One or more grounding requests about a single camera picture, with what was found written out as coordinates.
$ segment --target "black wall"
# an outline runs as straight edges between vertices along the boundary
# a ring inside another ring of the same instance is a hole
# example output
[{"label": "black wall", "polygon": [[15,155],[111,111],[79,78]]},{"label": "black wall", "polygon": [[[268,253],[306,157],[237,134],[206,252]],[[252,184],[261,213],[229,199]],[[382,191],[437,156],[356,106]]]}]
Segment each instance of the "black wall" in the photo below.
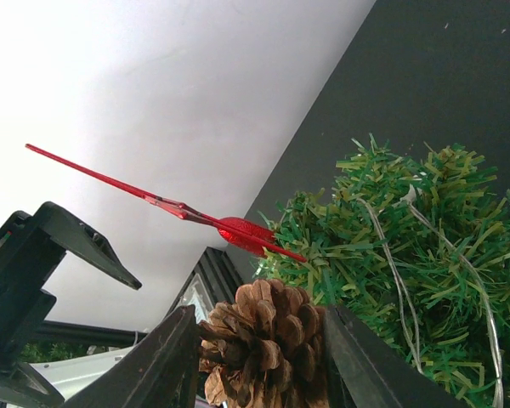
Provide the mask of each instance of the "black wall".
[{"label": "black wall", "polygon": [[[329,188],[350,139],[368,133],[415,158],[423,142],[461,143],[498,166],[496,192],[510,188],[510,1],[377,1],[246,218]],[[249,254],[227,253],[250,281]]]}]

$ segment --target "green garland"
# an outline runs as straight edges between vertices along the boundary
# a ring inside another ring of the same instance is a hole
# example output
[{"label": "green garland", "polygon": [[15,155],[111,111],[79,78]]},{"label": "green garland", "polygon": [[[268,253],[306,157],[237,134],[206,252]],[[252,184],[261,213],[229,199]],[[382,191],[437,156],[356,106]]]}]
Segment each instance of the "green garland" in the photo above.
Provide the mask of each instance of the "green garland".
[{"label": "green garland", "polygon": [[495,169],[480,169],[484,158],[459,145],[430,150],[419,163],[372,137],[369,149],[354,142],[359,154],[337,163],[343,175],[330,202],[320,203],[322,191],[299,192],[279,222],[266,220],[281,245],[308,262],[268,252],[258,273],[304,287],[316,303],[345,304],[414,365],[415,317],[405,301],[405,334],[387,245],[416,312],[423,374],[475,408],[491,406],[496,386],[486,293],[510,406],[510,191],[502,200],[491,194]]},{"label": "green garland", "polygon": [[25,345],[20,361],[25,363],[51,363],[85,357],[88,346],[82,344],[31,342]]}]

